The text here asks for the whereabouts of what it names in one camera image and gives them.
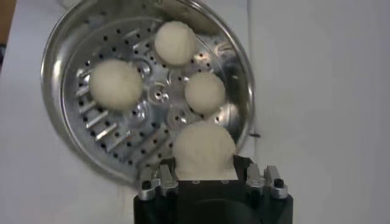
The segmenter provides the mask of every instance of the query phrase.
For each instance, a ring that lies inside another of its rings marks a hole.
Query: bolt
[[[142,190],[149,190],[150,188],[152,188],[152,182],[150,180],[142,182]]]
[[[283,188],[285,186],[285,182],[278,178],[278,179],[274,179],[274,187],[276,188]]]

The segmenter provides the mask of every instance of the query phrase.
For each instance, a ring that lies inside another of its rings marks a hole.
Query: white dough ball
[[[133,65],[107,60],[93,69],[89,86],[93,99],[99,105],[122,111],[132,108],[139,101],[143,81]]]
[[[236,180],[236,145],[227,130],[214,123],[196,122],[180,132],[173,156],[180,180]]]
[[[215,112],[225,102],[224,83],[212,73],[196,73],[186,84],[185,99],[197,113]]]
[[[158,30],[154,46],[158,56],[174,66],[188,63],[197,52],[194,31],[178,21],[166,23]]]

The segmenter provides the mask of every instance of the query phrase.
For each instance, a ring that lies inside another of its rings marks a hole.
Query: steamer basket
[[[164,64],[154,36],[166,21],[187,23],[198,53],[185,66]],[[88,80],[101,61],[137,65],[144,79],[139,104],[129,111],[100,107]],[[184,86],[198,71],[224,82],[226,103],[214,114],[196,114]],[[71,8],[54,28],[44,53],[41,82],[51,121],[62,139],[93,167],[125,183],[140,169],[171,155],[178,132],[208,120],[225,127],[240,148],[253,122],[253,76],[236,36],[205,4],[191,0],[88,0]]]

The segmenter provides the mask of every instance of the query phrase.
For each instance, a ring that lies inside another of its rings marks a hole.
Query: dough ball
[[[186,84],[185,99],[195,112],[210,114],[225,102],[224,83],[212,73],[196,73]]]
[[[90,77],[93,99],[108,109],[122,111],[135,106],[142,95],[143,81],[137,68],[119,60],[98,64]]]
[[[214,123],[196,122],[175,140],[176,175],[180,180],[236,180],[235,152],[227,130]]]
[[[177,21],[166,23],[158,30],[154,45],[158,56],[174,66],[188,63],[197,52],[194,31]]]

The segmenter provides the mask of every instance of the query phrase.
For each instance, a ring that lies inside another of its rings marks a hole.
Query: screw
[[[278,178],[278,179],[274,179],[274,187],[276,188],[283,188],[285,186],[285,182]]]

